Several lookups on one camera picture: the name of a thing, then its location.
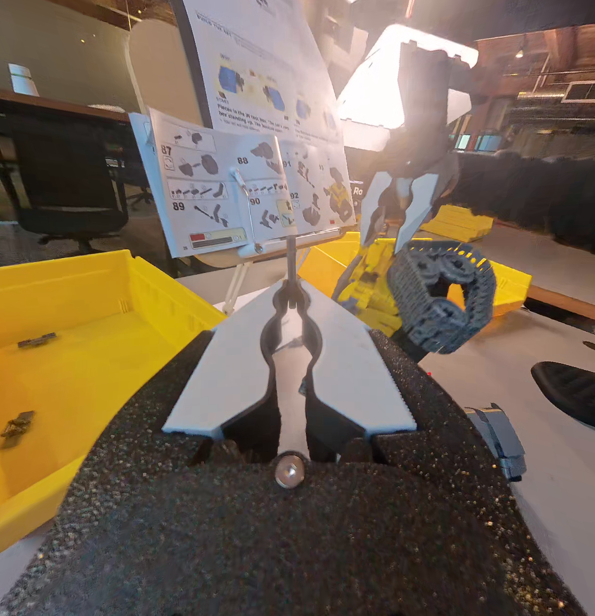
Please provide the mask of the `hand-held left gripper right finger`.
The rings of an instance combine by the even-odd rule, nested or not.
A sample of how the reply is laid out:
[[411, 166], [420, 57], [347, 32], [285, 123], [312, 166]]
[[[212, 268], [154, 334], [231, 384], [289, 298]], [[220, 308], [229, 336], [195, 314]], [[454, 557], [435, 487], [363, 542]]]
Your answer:
[[315, 438], [371, 438], [417, 430], [371, 329], [306, 281], [299, 314], [312, 359], [307, 431]]

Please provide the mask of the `wooden table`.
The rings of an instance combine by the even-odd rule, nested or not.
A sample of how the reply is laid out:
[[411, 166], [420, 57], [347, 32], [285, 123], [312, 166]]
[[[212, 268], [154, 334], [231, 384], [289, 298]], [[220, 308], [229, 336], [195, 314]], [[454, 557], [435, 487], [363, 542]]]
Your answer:
[[54, 121], [65, 127], [87, 125], [102, 146], [114, 178], [126, 186], [138, 188], [140, 200], [151, 200], [150, 185], [126, 112], [0, 90], [0, 114], [35, 118], [45, 123]]

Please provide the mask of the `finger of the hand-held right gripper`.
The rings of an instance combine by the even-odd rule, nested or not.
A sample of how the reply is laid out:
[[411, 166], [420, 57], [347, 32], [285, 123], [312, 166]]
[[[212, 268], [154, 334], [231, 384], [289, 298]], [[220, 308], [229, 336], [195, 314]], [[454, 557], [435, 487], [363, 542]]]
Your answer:
[[362, 198], [360, 219], [360, 246], [366, 247], [372, 243], [380, 232], [384, 217], [384, 206], [379, 205], [379, 199], [390, 186], [392, 177], [386, 171], [374, 174], [370, 185]]
[[424, 174], [416, 179], [396, 180], [395, 195], [401, 201], [404, 221], [399, 227], [394, 254], [400, 252], [413, 238], [431, 212], [438, 181], [437, 174]]

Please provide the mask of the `grey table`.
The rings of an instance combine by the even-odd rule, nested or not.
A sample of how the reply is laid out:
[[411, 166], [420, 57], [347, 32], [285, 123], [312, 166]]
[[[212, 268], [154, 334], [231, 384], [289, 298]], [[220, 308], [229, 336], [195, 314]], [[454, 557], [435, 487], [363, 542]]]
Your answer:
[[489, 261], [532, 275], [527, 299], [595, 320], [594, 254], [497, 222], [472, 245]]

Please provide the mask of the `person's right forearm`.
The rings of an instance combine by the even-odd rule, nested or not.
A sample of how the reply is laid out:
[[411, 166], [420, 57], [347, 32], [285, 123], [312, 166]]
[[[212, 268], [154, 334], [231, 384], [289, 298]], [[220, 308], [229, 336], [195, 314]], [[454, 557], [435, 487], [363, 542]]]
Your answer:
[[527, 158], [507, 150], [459, 159], [447, 203], [595, 254], [595, 159]]

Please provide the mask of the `grey desk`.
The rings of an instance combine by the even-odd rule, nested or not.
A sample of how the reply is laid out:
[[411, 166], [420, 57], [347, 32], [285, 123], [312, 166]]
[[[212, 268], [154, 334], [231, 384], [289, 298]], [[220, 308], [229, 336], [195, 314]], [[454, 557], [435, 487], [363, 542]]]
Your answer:
[[219, 334], [101, 433], [0, 615], [595, 615], [594, 430], [512, 411], [529, 472], [507, 482], [454, 399], [369, 333], [417, 433], [354, 437], [284, 488], [238, 435], [161, 433]]

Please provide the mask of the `black office chair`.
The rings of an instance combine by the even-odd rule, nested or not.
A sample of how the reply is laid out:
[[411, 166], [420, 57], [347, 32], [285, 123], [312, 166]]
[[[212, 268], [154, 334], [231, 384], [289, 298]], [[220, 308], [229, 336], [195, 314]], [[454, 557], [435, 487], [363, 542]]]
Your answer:
[[17, 222], [38, 243], [71, 240], [71, 256], [100, 253], [93, 240], [116, 236], [129, 220], [124, 183], [107, 164], [86, 121], [7, 117], [29, 207], [15, 198]]

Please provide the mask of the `yellow toy robot body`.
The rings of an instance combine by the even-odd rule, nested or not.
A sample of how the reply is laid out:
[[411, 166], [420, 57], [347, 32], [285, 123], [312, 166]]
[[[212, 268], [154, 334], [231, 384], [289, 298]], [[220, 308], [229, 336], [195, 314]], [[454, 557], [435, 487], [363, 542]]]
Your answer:
[[490, 261], [455, 240], [379, 238], [360, 247], [332, 300], [383, 332], [414, 361], [451, 354], [477, 335], [494, 312]]

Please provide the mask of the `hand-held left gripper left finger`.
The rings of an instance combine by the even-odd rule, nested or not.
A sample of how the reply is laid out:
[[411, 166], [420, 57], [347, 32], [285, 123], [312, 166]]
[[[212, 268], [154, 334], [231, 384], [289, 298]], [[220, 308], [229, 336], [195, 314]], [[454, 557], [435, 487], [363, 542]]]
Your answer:
[[272, 354], [281, 339], [286, 283], [276, 282], [215, 327], [164, 433], [215, 441], [279, 439]]

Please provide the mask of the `instruction booklet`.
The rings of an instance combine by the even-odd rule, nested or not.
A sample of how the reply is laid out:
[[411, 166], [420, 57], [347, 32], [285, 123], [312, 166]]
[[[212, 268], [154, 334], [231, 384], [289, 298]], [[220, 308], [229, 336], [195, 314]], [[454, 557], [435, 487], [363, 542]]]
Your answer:
[[352, 227], [343, 147], [129, 115], [171, 256]]

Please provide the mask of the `printed task sheet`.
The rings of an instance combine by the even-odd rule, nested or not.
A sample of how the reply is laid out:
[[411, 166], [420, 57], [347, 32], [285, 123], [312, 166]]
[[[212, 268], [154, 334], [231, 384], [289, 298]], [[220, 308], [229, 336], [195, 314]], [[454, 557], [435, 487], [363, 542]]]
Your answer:
[[342, 146], [302, 1], [171, 1], [203, 125]]

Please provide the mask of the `stack of yellow bins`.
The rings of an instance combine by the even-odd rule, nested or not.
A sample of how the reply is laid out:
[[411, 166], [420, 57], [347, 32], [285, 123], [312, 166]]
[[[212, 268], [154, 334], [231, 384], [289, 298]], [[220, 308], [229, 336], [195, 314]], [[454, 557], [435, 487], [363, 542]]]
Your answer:
[[494, 218], [474, 215], [469, 209], [444, 204], [432, 220], [421, 225], [420, 230], [451, 240], [471, 243], [488, 235]]

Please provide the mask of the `grey Lego engine assembly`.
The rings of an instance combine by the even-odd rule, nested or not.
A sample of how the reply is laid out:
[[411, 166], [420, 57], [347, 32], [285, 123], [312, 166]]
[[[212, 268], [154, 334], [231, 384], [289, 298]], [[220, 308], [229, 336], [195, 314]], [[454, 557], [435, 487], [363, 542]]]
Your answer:
[[527, 470], [525, 450], [504, 410], [494, 403], [485, 408], [464, 407], [463, 410], [507, 481], [522, 481]]

